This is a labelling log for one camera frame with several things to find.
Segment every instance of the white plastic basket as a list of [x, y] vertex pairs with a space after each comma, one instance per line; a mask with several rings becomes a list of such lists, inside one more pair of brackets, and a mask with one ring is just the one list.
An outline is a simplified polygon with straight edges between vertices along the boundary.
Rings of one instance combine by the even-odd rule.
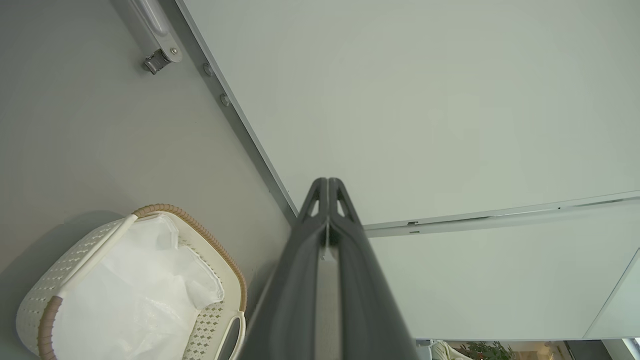
[[239, 321], [239, 333], [230, 359], [237, 357], [246, 331], [244, 276], [209, 231], [185, 211], [167, 204], [145, 206], [126, 218], [100, 226], [50, 267], [26, 295], [16, 317], [20, 340], [30, 351], [41, 359], [57, 359], [51, 334], [67, 289], [81, 280], [137, 219], [159, 213], [173, 220], [178, 228], [179, 243], [193, 249], [220, 278], [225, 289], [222, 302], [206, 307], [198, 315], [183, 360], [217, 360], [236, 319]]

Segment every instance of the brown wrapped basket handle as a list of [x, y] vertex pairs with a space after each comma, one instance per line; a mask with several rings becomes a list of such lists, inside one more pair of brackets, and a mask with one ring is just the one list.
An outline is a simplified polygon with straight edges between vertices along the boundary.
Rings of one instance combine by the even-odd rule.
[[[156, 211], [171, 213], [179, 217], [182, 221], [189, 224], [189, 226], [191, 226], [200, 236], [202, 236], [202, 238], [207, 240], [207, 243], [209, 243], [209, 245], [211, 245], [216, 250], [216, 252], [220, 254], [227, 265], [229, 265], [231, 270], [233, 270], [234, 274], [238, 278], [238, 281], [240, 282], [241, 296], [239, 310], [244, 311], [246, 309], [246, 281], [244, 279], [244, 275], [240, 271], [240, 268], [238, 267], [236, 262], [231, 258], [231, 256], [229, 256], [229, 253], [225, 250], [224, 247], [222, 247], [220, 242], [191, 215], [189, 215], [183, 209], [178, 208], [177, 206], [169, 204], [148, 205], [144, 208], [137, 209], [133, 212], [133, 215], [136, 215], [138, 218], [143, 218], [153, 215], [153, 213], [155, 213]], [[62, 300], [63, 299], [59, 296], [51, 297], [51, 300], [49, 300], [42, 313], [40, 326], [38, 326], [38, 353], [40, 354], [40, 358], [42, 360], [57, 360], [56, 354], [53, 351], [52, 334], [53, 322], [56, 319], [58, 309], [62, 305]]]

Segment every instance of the bolt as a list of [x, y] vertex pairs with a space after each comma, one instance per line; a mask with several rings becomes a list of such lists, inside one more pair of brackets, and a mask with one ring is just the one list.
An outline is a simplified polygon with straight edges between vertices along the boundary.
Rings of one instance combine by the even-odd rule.
[[229, 96], [227, 96], [226, 94], [220, 95], [220, 101], [222, 102], [222, 105], [224, 105], [224, 106], [231, 105], [231, 101], [229, 101]]
[[211, 68], [211, 65], [209, 65], [208, 63], [204, 63], [202, 64], [202, 68], [207, 75], [213, 76], [213, 69]]

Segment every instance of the green plant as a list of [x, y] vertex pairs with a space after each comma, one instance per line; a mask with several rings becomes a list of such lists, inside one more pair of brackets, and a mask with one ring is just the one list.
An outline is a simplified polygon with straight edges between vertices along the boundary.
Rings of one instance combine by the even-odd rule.
[[498, 341], [491, 344], [486, 341], [469, 341], [467, 345], [468, 348], [462, 345], [456, 350], [475, 360], [514, 360], [516, 357], [511, 347], [504, 348]]

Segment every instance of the basket handle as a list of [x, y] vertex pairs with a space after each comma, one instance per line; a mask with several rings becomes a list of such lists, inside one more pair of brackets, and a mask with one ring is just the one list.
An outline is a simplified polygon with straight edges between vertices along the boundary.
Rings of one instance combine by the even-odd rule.
[[238, 337], [236, 339], [236, 344], [234, 345], [234, 350], [231, 352], [228, 360], [236, 360], [238, 355], [240, 354], [240, 348], [244, 343], [244, 335], [246, 334], [246, 320], [244, 319], [244, 311], [238, 311], [236, 315], [234, 315], [231, 320], [229, 320], [229, 324], [227, 325], [227, 329], [225, 330], [224, 335], [222, 336], [222, 341], [220, 342], [220, 346], [218, 347], [218, 351], [216, 352], [215, 360], [219, 360], [220, 355], [222, 353], [222, 348], [225, 346], [227, 342], [227, 338], [231, 333], [231, 328], [235, 320], [239, 320], [239, 328], [238, 328]]

